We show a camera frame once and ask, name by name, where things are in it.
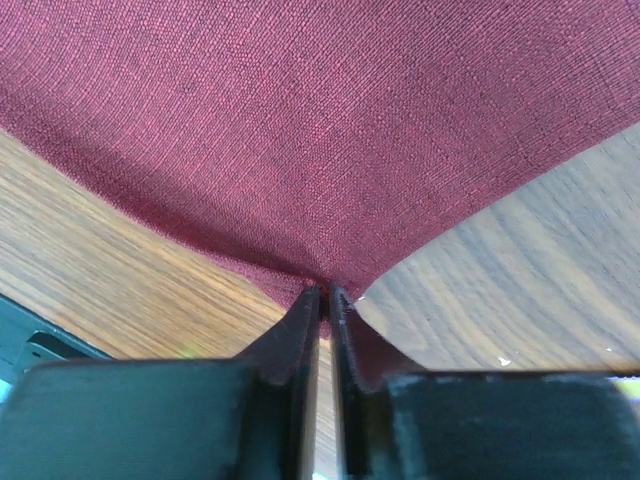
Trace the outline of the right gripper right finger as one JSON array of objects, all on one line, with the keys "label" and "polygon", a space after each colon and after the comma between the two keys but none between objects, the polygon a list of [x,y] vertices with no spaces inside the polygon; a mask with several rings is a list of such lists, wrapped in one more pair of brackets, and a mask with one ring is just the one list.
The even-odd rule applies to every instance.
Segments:
[{"label": "right gripper right finger", "polygon": [[343,479],[635,479],[639,407],[606,371],[437,371],[327,292]]}]

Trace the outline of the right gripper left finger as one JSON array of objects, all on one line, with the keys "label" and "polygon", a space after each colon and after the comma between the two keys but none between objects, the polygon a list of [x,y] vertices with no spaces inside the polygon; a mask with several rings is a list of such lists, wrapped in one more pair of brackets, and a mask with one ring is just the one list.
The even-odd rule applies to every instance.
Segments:
[{"label": "right gripper left finger", "polygon": [[229,358],[72,359],[1,380],[5,479],[309,479],[321,290]]}]

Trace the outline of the dark red cloth napkin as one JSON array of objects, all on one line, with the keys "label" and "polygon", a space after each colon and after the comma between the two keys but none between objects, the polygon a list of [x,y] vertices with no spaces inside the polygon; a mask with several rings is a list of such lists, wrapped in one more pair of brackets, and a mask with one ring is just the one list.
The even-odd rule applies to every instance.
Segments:
[{"label": "dark red cloth napkin", "polygon": [[639,119],[635,1],[5,1],[1,125],[283,306]]}]

